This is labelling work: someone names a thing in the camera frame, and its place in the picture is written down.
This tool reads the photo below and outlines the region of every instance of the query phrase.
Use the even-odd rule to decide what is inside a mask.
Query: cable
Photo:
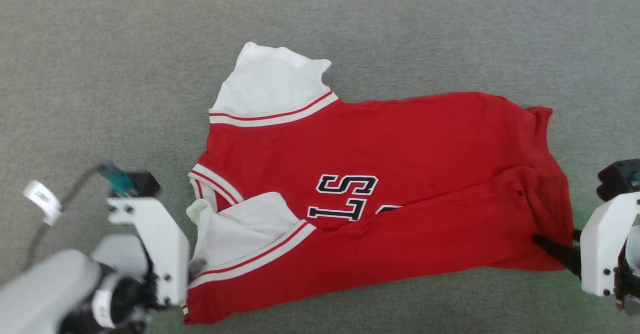
[[[89,169],[87,169],[82,174],[82,176],[80,176],[78,180],[75,181],[75,184],[73,184],[73,186],[71,187],[71,190],[69,190],[69,192],[60,201],[60,206],[61,206],[60,211],[64,212],[69,207],[69,204],[71,204],[71,202],[76,198],[76,196],[78,196],[78,193],[80,193],[80,189],[82,189],[83,186],[85,186],[85,184],[89,181],[89,179],[91,179],[95,174],[98,174],[99,170],[101,170],[104,167],[105,167],[105,164],[100,164],[100,165],[94,165],[93,167],[90,167]],[[23,271],[26,271],[28,268],[32,267],[38,246],[41,244],[42,239],[44,239],[44,236],[46,235],[49,228],[50,228],[50,225],[43,222],[38,228],[38,230],[36,231],[36,233],[31,238],[31,241],[29,243],[29,249],[27,251],[27,259],[24,263],[24,267],[22,268]]]

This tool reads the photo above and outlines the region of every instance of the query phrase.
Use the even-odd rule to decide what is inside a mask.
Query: red jersey
[[[567,179],[546,145],[551,109],[478,92],[344,103],[322,84],[329,65],[249,43],[222,85],[206,151],[189,174],[196,196],[212,213],[238,217],[242,205],[272,227],[279,216],[245,199],[278,192],[288,209],[275,211],[312,230],[295,250],[227,277],[218,270],[269,256],[238,249],[238,240],[269,247],[286,232],[266,229],[276,234],[249,240],[236,234],[237,219],[227,236],[200,225],[199,243],[226,237],[215,247],[236,245],[226,254],[196,248],[210,266],[189,290],[186,322],[479,265],[562,269],[531,242],[542,233],[570,244],[573,230]],[[477,192],[484,194],[476,204],[469,197]],[[463,248],[473,257],[457,256]],[[271,280],[278,275],[286,280]],[[318,275],[330,280],[319,283]]]

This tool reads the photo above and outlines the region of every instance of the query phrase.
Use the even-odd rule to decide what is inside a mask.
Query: black letter with white outline
[[[372,175],[345,175],[340,179],[338,186],[329,186],[329,184],[334,184],[336,181],[338,181],[338,175],[322,175],[315,189],[319,193],[341,194],[346,193],[352,183],[354,183],[362,185],[354,188],[351,192],[352,194],[371,195],[378,183],[378,178]]]
[[[364,206],[366,205],[366,199],[354,199],[350,198],[347,200],[347,205],[351,206],[353,209],[349,210],[330,210],[330,209],[319,209],[316,206],[309,206],[309,209],[306,212],[307,217],[317,218],[317,217],[332,217],[332,218],[348,218],[349,221],[358,221],[362,215],[362,211],[364,211]]]

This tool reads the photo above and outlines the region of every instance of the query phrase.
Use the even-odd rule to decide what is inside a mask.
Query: white robot link
[[[615,296],[620,310],[640,313],[640,159],[616,161],[598,173],[598,196],[605,201],[582,231],[580,246],[566,246],[545,236],[533,240],[582,281],[582,289]]]
[[[62,203],[37,181],[25,189],[46,216],[25,272],[0,290],[3,334],[102,334],[121,327],[144,332],[151,311],[179,308],[185,300],[189,243],[155,199],[158,182],[148,172],[125,173],[111,163],[94,169]],[[67,249],[29,268],[42,235],[92,172],[112,184],[109,221],[134,225],[139,238],[111,234],[89,256]]]

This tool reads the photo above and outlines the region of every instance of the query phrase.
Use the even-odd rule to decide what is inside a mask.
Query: red fabric
[[[573,231],[567,178],[546,144],[551,113],[457,93],[336,101],[272,126],[212,124],[199,164],[245,199],[281,193],[318,229],[258,270],[190,289],[185,323],[476,266],[562,270],[531,242],[540,233],[570,244]],[[310,206],[349,209],[358,197],[318,192],[323,174],[377,177],[359,221],[307,217]],[[382,205],[403,207],[376,215]]]

